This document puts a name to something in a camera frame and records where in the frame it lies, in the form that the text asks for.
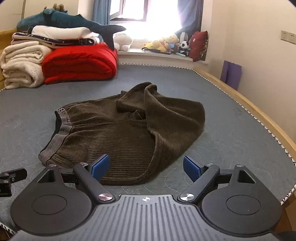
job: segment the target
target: stuffed animal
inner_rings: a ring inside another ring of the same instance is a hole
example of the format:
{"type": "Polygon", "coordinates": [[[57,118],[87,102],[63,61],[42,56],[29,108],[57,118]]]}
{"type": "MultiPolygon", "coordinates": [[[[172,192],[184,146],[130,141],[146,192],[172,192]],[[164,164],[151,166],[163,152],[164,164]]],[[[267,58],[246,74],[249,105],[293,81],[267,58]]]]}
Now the stuffed animal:
{"type": "Polygon", "coordinates": [[[144,48],[147,48],[147,49],[155,49],[154,47],[153,47],[153,44],[152,44],[152,42],[151,41],[149,41],[148,43],[144,43],[144,48]]]}
{"type": "Polygon", "coordinates": [[[179,42],[177,35],[172,34],[169,37],[154,40],[152,45],[155,49],[160,50],[163,53],[170,53],[171,49],[174,48],[175,44],[179,42]]]}
{"type": "Polygon", "coordinates": [[[177,53],[179,51],[179,45],[180,43],[175,44],[174,47],[170,50],[171,53],[177,53]]]}
{"type": "Polygon", "coordinates": [[[165,42],[168,43],[168,51],[170,52],[174,46],[179,42],[177,35],[172,34],[171,36],[164,38],[165,42]]]}
{"type": "Polygon", "coordinates": [[[32,33],[32,29],[37,25],[45,25],[56,28],[78,28],[86,27],[91,32],[100,34],[104,42],[114,50],[113,35],[117,32],[125,31],[123,26],[109,24],[101,25],[94,21],[89,21],[80,14],[73,16],[64,12],[59,12],[54,9],[44,9],[42,13],[23,18],[17,23],[18,32],[32,33]]]}
{"type": "Polygon", "coordinates": [[[64,12],[64,13],[67,13],[68,12],[68,10],[65,10],[64,9],[64,5],[63,4],[59,4],[59,5],[57,5],[56,3],[54,4],[54,6],[52,7],[54,10],[56,10],[56,11],[59,11],[59,12],[64,12]]]}
{"type": "Polygon", "coordinates": [[[114,47],[117,51],[122,50],[127,52],[130,49],[132,42],[133,39],[125,33],[116,33],[114,36],[114,47]]]}
{"type": "Polygon", "coordinates": [[[187,41],[183,41],[182,43],[180,43],[180,47],[179,47],[179,53],[183,54],[185,57],[188,56],[189,54],[189,43],[187,41]]]}

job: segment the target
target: window frame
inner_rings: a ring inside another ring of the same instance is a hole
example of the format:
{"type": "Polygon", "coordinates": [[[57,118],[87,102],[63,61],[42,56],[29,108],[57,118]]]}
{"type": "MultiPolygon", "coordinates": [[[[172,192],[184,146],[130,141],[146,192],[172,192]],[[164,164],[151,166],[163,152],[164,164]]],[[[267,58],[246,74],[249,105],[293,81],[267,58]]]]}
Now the window frame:
{"type": "Polygon", "coordinates": [[[120,3],[121,3],[121,1],[122,1],[122,5],[120,5],[121,14],[117,15],[117,17],[115,17],[115,18],[111,18],[111,15],[110,15],[110,23],[113,22],[113,21],[116,21],[116,22],[125,22],[125,21],[146,22],[146,20],[147,20],[147,13],[148,13],[148,2],[149,2],[149,0],[144,0],[144,14],[143,14],[143,18],[142,19],[118,18],[118,16],[122,15],[122,12],[123,12],[123,9],[124,9],[125,3],[126,3],[126,0],[120,0],[120,3]]]}
{"type": "Polygon", "coordinates": [[[112,15],[110,15],[110,21],[112,19],[117,18],[118,16],[122,15],[123,6],[124,6],[124,0],[120,0],[120,2],[119,2],[119,11],[116,12],[116,13],[113,13],[112,15]]]}

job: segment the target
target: white wall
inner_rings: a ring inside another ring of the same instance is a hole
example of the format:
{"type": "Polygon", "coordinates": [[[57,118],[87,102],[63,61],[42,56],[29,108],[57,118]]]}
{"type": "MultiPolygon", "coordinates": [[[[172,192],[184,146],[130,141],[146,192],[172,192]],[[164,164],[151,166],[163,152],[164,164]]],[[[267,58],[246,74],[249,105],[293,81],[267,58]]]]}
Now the white wall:
{"type": "Polygon", "coordinates": [[[94,11],[94,0],[80,0],[78,3],[78,14],[87,20],[92,20],[94,11]]]}
{"type": "Polygon", "coordinates": [[[212,22],[213,0],[204,0],[202,9],[202,24],[201,31],[208,31],[210,34],[211,22],[212,22]]]}
{"type": "MultiPolygon", "coordinates": [[[[78,2],[79,0],[61,0],[65,10],[68,10],[68,14],[71,15],[77,15],[78,2]]],[[[25,18],[42,12],[45,6],[47,6],[47,8],[52,8],[55,3],[60,4],[57,0],[27,0],[25,7],[25,18]]]]}
{"type": "Polygon", "coordinates": [[[224,60],[241,65],[238,91],[296,142],[296,45],[281,30],[296,34],[288,0],[213,0],[207,60],[218,78],[224,60]]]}
{"type": "Polygon", "coordinates": [[[0,31],[16,28],[22,17],[23,0],[5,0],[0,5],[0,31]]]}

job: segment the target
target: blue gripper pad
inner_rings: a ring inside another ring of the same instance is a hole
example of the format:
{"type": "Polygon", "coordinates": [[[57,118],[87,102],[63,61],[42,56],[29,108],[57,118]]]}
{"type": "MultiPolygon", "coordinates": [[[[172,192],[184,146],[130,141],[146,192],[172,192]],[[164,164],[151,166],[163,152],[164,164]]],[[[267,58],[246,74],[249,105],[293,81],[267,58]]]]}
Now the blue gripper pad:
{"type": "Polygon", "coordinates": [[[97,181],[100,181],[105,173],[109,170],[109,167],[110,158],[108,155],[104,154],[91,164],[90,173],[97,181]]]}
{"type": "Polygon", "coordinates": [[[183,169],[193,182],[202,175],[201,164],[197,163],[190,156],[185,156],[183,159],[183,169]]]}

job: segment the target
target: red pillow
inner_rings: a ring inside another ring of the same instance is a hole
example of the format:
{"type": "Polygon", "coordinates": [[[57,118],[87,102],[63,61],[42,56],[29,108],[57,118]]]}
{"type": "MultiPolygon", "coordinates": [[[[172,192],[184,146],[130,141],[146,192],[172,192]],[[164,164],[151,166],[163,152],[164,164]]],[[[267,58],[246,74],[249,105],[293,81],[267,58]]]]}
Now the red pillow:
{"type": "Polygon", "coordinates": [[[189,57],[193,61],[199,61],[207,50],[208,35],[205,32],[195,32],[190,38],[189,42],[189,57]]]}

